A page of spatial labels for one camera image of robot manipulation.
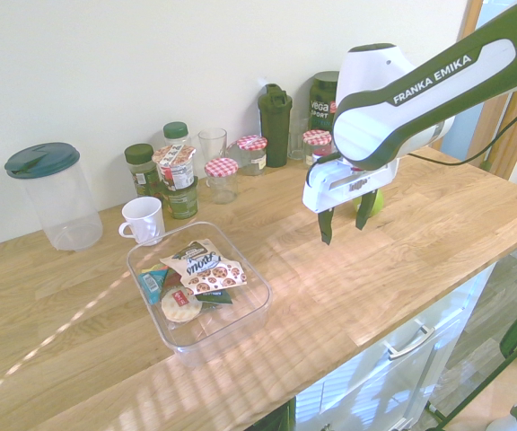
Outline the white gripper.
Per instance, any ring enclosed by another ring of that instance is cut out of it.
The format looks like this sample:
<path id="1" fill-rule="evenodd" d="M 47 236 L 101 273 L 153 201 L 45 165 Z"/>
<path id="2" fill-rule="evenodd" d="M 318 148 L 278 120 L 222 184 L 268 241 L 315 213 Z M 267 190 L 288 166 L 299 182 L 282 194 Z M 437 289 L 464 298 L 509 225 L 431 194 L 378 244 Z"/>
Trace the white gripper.
<path id="1" fill-rule="evenodd" d="M 340 154 L 320 157 L 307 171 L 302 202 L 318 213 L 321 240 L 332 240 L 333 207 L 358 198 L 355 226 L 362 230 L 375 203 L 375 190 L 390 184 L 397 173 L 398 160 L 375 171 L 358 171 Z"/>

